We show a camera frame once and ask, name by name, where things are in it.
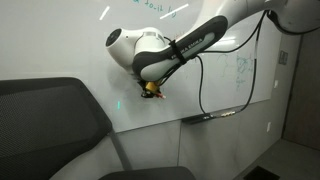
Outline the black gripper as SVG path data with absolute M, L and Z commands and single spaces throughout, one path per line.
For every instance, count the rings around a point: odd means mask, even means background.
M 142 88 L 141 96 L 142 96 L 143 98 L 153 98 L 153 97 L 156 97 L 155 94 L 153 94 L 153 93 L 151 93 L 151 92 L 149 92 L 149 91 L 147 91 L 147 90 L 145 89 L 146 83 L 147 83 L 147 81 L 143 81 L 143 80 L 141 80 L 141 81 L 138 82 L 138 84 L 139 84 L 139 85 L 141 86 L 141 88 Z

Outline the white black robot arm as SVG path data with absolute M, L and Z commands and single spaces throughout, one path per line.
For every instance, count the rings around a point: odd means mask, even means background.
M 167 43 L 160 30 L 118 28 L 106 39 L 111 57 L 142 87 L 160 97 L 162 80 L 218 42 L 236 23 L 264 12 L 282 32 L 298 35 L 320 27 L 320 0 L 204 0 L 195 25 Z

